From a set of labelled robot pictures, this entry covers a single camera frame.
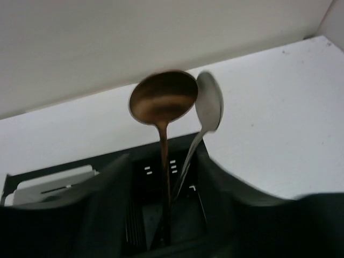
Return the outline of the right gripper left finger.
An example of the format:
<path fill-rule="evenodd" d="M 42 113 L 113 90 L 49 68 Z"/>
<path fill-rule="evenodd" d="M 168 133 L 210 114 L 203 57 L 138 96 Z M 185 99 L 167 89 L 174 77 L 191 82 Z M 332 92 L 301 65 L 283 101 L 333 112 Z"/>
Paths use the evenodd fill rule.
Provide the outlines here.
<path fill-rule="evenodd" d="M 1 208 L 1 257 L 119 257 L 132 164 L 128 154 L 38 203 Z"/>

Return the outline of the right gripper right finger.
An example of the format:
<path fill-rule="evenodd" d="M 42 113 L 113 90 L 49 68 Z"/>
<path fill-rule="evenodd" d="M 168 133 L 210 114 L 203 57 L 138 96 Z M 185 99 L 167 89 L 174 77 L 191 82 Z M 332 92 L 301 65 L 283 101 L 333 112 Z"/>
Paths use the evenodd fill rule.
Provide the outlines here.
<path fill-rule="evenodd" d="M 295 200 L 263 192 L 198 158 L 209 234 L 231 257 L 343 257 L 343 193 Z"/>

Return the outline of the silver spoon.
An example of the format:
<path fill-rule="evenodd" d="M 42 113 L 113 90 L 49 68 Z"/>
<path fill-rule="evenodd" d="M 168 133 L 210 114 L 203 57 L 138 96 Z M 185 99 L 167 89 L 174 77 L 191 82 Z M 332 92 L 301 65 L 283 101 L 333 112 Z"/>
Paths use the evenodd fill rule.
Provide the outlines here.
<path fill-rule="evenodd" d="M 213 74 L 209 71 L 202 71 L 196 79 L 198 85 L 198 97 L 195 102 L 197 117 L 201 124 L 200 132 L 193 139 L 188 154 L 185 158 L 182 171 L 178 176 L 173 189 L 172 202 L 176 202 L 182 185 L 190 167 L 191 158 L 203 139 L 203 136 L 209 132 L 215 132 L 223 116 L 224 99 L 221 89 Z"/>

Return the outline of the large copper spoon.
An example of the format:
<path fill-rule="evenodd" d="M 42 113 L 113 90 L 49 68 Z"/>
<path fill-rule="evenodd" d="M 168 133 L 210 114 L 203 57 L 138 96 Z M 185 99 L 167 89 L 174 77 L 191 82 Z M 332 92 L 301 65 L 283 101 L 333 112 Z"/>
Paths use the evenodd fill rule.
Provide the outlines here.
<path fill-rule="evenodd" d="M 157 128 L 161 144 L 163 240 L 171 244 L 171 193 L 167 127 L 184 116 L 198 96 L 196 79 L 182 70 L 149 75 L 132 91 L 128 106 L 131 116 L 145 125 Z"/>

